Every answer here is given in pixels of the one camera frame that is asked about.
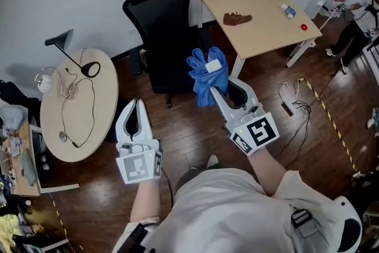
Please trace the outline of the light wooden desk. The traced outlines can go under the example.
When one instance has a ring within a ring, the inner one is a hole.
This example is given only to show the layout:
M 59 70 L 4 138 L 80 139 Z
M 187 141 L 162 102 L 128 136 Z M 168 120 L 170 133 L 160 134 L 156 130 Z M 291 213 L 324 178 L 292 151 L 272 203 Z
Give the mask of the light wooden desk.
M 296 16 L 288 19 L 281 4 L 293 7 Z M 197 25 L 203 26 L 203 8 L 207 8 L 217 21 L 236 51 L 236 60 L 231 76 L 237 78 L 245 60 L 283 47 L 301 43 L 298 51 L 291 55 L 287 67 L 291 67 L 322 36 L 321 31 L 293 0 L 200 0 L 197 9 Z M 237 12 L 251 15 L 252 21 L 236 26 L 223 24 L 225 13 Z M 301 25 L 308 29 L 303 31 Z

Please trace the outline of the person's white shirt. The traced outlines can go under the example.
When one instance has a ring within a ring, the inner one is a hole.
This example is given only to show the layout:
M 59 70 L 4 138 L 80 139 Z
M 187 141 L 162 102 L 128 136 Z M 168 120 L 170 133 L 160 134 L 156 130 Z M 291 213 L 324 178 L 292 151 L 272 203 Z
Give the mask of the person's white shirt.
M 303 238 L 291 224 L 294 209 L 313 216 L 317 232 Z M 268 196 L 253 176 L 225 168 L 200 173 L 182 186 L 165 220 L 148 228 L 142 245 L 155 253 L 336 253 L 343 232 L 343 209 L 285 173 Z

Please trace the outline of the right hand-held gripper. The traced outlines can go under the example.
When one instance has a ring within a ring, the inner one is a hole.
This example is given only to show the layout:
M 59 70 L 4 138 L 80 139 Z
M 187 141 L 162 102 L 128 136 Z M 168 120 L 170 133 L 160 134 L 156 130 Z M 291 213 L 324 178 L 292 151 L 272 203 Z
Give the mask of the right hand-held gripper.
M 238 78 L 229 77 L 227 95 L 210 87 L 224 120 L 227 137 L 247 156 L 279 138 L 270 112 L 265 112 L 254 90 Z

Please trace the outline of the white rounded device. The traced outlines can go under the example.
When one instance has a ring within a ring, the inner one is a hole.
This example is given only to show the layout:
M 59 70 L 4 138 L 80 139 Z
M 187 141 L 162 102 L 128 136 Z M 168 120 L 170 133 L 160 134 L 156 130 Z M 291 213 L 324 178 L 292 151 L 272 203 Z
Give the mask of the white rounded device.
M 336 253 L 356 253 L 362 239 L 362 222 L 350 201 L 339 196 L 334 202 L 343 209 L 343 232 Z

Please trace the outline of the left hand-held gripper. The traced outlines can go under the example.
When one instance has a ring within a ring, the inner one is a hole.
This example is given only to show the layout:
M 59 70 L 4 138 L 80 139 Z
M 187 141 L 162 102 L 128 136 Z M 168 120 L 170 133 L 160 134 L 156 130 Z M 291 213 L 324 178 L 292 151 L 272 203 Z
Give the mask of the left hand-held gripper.
M 124 107 L 116 121 L 115 132 L 120 154 L 116 163 L 124 183 L 158 180 L 163 160 L 160 142 L 153 139 L 149 116 L 141 98 L 134 98 Z

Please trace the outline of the person's right forearm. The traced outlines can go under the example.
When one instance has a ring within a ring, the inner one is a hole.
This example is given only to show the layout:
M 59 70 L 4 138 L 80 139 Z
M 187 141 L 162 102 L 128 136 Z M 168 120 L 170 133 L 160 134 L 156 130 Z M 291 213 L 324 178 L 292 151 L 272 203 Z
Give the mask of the person's right forearm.
M 265 148 L 249 155 L 248 160 L 265 194 L 273 196 L 287 170 Z

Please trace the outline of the person's dark trousers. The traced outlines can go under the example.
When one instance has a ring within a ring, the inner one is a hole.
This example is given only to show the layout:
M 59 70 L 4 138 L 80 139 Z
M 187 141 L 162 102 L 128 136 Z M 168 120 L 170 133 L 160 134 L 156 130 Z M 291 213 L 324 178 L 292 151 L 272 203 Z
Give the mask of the person's dark trousers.
M 175 193 L 179 191 L 179 189 L 184 186 L 187 182 L 191 181 L 193 178 L 195 178 L 197 175 L 200 173 L 206 171 L 206 168 L 199 169 L 196 167 L 190 168 L 177 182 L 176 187 L 175 187 Z

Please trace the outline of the small blue white packet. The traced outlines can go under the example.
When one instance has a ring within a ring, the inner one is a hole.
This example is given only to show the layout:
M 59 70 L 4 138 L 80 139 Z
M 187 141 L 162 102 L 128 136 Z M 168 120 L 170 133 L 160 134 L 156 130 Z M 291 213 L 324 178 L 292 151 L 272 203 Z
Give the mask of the small blue white packet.
M 296 11 L 293 7 L 281 4 L 280 8 L 288 19 L 293 19 L 296 16 Z

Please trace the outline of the blue cloth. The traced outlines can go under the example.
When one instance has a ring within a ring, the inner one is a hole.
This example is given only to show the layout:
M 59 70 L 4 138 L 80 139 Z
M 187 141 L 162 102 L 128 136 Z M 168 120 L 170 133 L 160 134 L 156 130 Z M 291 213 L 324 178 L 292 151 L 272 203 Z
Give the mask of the blue cloth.
M 218 47 L 210 47 L 208 61 L 199 48 L 192 50 L 187 58 L 189 76 L 194 79 L 193 91 L 197 95 L 199 108 L 214 105 L 210 87 L 218 88 L 224 95 L 227 93 L 229 70 L 226 57 Z

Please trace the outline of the round wooden table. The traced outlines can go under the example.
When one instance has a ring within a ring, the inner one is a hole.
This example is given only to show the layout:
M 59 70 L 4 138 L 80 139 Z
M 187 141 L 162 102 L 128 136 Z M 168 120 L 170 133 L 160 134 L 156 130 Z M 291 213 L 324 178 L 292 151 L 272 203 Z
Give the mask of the round wooden table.
M 50 152 L 65 162 L 78 162 L 92 155 L 110 130 L 118 101 L 118 78 L 111 59 L 98 49 L 79 50 L 71 58 L 84 65 L 99 62 L 99 74 L 90 79 L 69 59 L 57 69 L 63 86 L 75 81 L 79 94 L 74 100 L 60 95 L 59 87 L 43 94 L 40 124 L 44 141 Z M 67 135 L 62 142 L 59 132 Z

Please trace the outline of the brown object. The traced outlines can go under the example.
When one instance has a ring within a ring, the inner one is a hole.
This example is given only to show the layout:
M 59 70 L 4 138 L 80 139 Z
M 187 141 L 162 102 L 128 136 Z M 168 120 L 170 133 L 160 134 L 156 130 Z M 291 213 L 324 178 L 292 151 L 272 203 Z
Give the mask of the brown object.
M 242 15 L 236 13 L 225 13 L 223 17 L 223 24 L 229 26 L 236 26 L 252 21 L 251 15 Z

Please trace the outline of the person's left forearm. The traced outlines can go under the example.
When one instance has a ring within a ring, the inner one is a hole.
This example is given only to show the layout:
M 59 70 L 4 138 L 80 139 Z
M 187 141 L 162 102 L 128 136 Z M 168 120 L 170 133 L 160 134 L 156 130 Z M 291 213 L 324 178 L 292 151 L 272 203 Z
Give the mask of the person's left forearm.
M 160 217 L 160 213 L 159 181 L 141 182 L 131 209 L 130 221 L 139 222 L 148 218 Z

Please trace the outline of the black power strip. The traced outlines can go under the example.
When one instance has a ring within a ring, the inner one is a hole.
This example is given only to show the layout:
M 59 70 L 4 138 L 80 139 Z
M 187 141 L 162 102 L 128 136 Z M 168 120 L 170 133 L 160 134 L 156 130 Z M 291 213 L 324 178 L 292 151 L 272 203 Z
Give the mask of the black power strip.
M 287 102 L 283 101 L 283 102 L 281 103 L 281 105 L 282 105 L 283 109 L 286 111 L 286 113 L 287 113 L 290 117 L 294 115 L 293 110 L 291 109 L 291 107 L 288 105 Z

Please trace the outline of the black desk lamp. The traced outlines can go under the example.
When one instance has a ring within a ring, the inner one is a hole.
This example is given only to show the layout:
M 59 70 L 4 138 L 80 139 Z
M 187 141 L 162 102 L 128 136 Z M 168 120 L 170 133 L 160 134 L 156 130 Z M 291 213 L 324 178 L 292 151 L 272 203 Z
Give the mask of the black desk lamp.
M 45 46 L 56 46 L 71 62 L 73 62 L 81 71 L 82 75 L 87 78 L 94 78 L 96 77 L 100 70 L 101 70 L 101 64 L 99 62 L 89 62 L 84 65 L 81 65 L 80 63 L 74 61 L 67 53 L 66 49 L 70 45 L 72 41 L 72 37 L 74 34 L 74 29 L 71 28 L 68 31 L 65 31 L 62 34 L 59 34 L 58 36 L 52 37 L 50 39 L 47 39 L 44 41 Z M 90 70 L 92 67 L 97 66 L 97 71 L 91 75 Z

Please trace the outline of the yellow black floor tape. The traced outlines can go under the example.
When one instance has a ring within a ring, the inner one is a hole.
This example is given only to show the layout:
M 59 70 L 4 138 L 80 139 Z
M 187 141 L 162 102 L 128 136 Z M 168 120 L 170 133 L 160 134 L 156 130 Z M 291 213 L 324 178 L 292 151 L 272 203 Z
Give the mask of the yellow black floor tape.
M 357 170 L 356 165 L 353 161 L 352 155 L 351 155 L 351 153 L 350 153 L 350 151 L 349 151 L 349 149 L 348 149 L 348 147 L 347 147 L 347 145 L 346 145 L 346 143 L 342 137 L 342 134 L 340 133 L 340 131 L 339 131 L 337 125 L 335 124 L 335 121 L 332 118 L 329 110 L 327 109 L 326 105 L 324 104 L 324 102 L 321 99 L 321 94 L 317 93 L 317 91 L 314 89 L 314 87 L 311 85 L 311 83 L 306 78 L 298 78 L 297 84 L 299 84 L 300 82 L 306 83 L 307 87 L 313 92 L 315 99 L 318 100 L 319 103 L 321 104 L 322 108 L 324 109 L 330 123 L 333 126 L 333 129 L 335 130 L 335 132 L 336 132 L 336 134 L 337 134 L 337 136 L 338 136 L 338 138 L 339 138 L 339 140 L 340 140 L 340 142 L 341 142 L 341 144 L 342 144 L 342 146 L 343 146 L 343 148 L 344 148 L 344 150 L 345 150 L 345 152 L 349 158 L 349 162 L 351 163 L 352 169 L 354 171 L 353 176 L 358 176 L 361 172 Z

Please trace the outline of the cluttered wooden workbench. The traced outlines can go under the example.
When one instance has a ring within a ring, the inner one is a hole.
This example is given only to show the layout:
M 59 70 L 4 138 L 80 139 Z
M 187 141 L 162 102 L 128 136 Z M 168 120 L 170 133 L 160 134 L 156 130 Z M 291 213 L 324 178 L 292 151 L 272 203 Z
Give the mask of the cluttered wooden workbench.
M 33 150 L 33 133 L 42 134 L 41 128 L 30 125 L 29 122 L 23 123 L 23 125 L 20 126 L 20 128 L 16 132 L 16 137 L 20 138 L 21 143 L 23 143 L 23 145 L 18 146 L 19 154 L 14 157 L 11 157 L 7 156 L 5 152 L 0 151 L 1 173 L 7 177 L 10 177 L 11 192 L 14 195 L 18 196 L 37 197 L 41 194 L 51 194 L 55 192 L 68 191 L 80 188 L 79 184 L 69 184 L 47 188 L 41 186 L 36 167 L 35 154 Z M 26 172 L 22 174 L 22 155 L 24 152 L 29 152 L 30 154 L 30 161 L 33 167 L 32 171 L 36 176 L 36 180 L 33 183 L 33 185 L 29 184 L 26 178 Z

